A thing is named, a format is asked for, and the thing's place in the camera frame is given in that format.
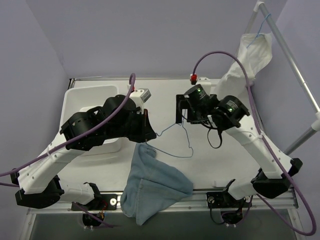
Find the blue wire skirt hanger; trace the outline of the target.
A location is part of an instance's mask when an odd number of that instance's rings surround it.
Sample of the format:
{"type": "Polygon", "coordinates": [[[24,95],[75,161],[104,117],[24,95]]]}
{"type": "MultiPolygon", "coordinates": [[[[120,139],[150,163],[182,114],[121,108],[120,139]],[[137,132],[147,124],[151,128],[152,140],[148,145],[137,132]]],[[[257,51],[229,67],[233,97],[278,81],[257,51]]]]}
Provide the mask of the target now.
{"type": "Polygon", "coordinates": [[[192,159],[194,150],[191,146],[187,129],[183,123],[175,123],[172,116],[149,113],[150,123],[156,133],[156,139],[148,141],[147,146],[155,149],[158,160],[162,162],[186,162],[192,159]]]}

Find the light blue denim skirt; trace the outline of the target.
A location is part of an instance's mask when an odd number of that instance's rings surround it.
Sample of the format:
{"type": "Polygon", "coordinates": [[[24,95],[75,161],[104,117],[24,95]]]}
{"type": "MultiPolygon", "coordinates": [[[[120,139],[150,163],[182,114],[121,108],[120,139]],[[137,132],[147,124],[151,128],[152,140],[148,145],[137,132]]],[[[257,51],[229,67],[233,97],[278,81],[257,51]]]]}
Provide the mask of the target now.
{"type": "Polygon", "coordinates": [[[142,226],[151,217],[193,195],[193,183],[178,169],[156,159],[154,148],[135,145],[126,186],[120,197],[124,215],[142,226]]]}

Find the white shirt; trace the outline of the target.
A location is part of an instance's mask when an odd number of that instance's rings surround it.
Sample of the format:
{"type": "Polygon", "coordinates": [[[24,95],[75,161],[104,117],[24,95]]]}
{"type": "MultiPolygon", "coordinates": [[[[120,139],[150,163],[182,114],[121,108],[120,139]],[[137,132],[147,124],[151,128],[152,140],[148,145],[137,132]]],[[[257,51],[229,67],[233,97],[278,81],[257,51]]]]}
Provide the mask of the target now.
{"type": "MultiPolygon", "coordinates": [[[[261,33],[259,36],[247,33],[241,36],[237,58],[242,63],[250,83],[255,80],[257,73],[270,63],[272,57],[272,35],[270,33],[261,33]]],[[[219,100],[228,95],[238,97],[246,86],[245,75],[235,61],[218,82],[213,93],[219,100]]]]}

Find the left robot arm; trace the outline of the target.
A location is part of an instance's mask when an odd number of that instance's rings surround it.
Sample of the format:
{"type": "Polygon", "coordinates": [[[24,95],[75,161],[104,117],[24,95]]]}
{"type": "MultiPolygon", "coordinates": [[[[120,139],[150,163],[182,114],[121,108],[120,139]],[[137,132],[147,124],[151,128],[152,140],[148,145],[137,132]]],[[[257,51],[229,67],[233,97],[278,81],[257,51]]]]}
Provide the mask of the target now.
{"type": "Polygon", "coordinates": [[[130,96],[118,94],[107,98],[102,106],[74,113],[43,152],[43,159],[10,175],[12,183],[20,188],[15,193],[17,205],[44,209],[63,201],[97,209],[103,198],[96,184],[68,182],[58,174],[72,160],[106,140],[127,138],[145,143],[155,139],[144,107],[148,99],[142,90],[136,90],[130,96]]]}

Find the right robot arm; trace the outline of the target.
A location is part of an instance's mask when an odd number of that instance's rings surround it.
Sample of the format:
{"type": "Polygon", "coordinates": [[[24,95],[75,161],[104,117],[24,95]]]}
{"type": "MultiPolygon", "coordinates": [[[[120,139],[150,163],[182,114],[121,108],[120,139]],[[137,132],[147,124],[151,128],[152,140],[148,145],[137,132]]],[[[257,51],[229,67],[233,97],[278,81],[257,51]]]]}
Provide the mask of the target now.
{"type": "Polygon", "coordinates": [[[223,203],[234,206],[240,199],[259,194],[274,199],[290,187],[290,177],[299,172],[303,163],[291,158],[260,130],[249,109],[237,97],[227,95],[218,99],[208,94],[202,84],[197,84],[183,94],[176,95],[175,122],[202,125],[233,137],[260,166],[257,175],[241,182],[232,179],[222,193],[223,203]]]}

